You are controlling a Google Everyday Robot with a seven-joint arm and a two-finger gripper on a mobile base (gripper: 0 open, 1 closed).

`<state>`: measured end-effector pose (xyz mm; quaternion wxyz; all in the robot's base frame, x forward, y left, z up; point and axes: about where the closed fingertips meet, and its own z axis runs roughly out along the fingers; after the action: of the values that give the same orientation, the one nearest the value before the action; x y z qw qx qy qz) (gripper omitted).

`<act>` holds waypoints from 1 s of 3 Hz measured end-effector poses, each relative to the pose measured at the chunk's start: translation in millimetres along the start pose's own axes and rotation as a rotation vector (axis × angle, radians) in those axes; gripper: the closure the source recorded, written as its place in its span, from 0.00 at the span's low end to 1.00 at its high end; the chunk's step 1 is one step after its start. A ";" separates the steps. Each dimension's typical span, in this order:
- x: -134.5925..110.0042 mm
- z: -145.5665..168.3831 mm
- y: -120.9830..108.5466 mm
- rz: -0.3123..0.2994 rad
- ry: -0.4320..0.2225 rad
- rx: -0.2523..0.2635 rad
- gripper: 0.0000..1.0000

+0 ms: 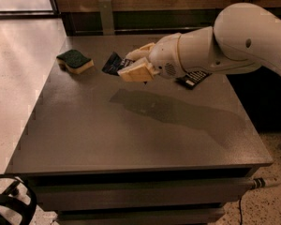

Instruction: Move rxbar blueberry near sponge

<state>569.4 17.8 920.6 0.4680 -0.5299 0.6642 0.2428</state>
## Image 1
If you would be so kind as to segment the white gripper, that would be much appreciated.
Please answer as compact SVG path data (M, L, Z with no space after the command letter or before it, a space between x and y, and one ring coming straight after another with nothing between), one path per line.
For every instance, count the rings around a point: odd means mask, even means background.
M129 52L120 63L118 75L125 82L147 83L156 75L166 79L183 77L178 55L178 41L181 34L176 33L161 38L156 44L148 43Z

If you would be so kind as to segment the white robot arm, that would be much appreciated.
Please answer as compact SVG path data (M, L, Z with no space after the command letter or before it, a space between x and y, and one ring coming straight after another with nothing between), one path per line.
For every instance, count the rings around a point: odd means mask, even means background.
M281 20L250 3L224 8L214 25L176 33L126 55L132 63L118 71L126 82L149 82L192 71L242 74L266 67L281 77Z

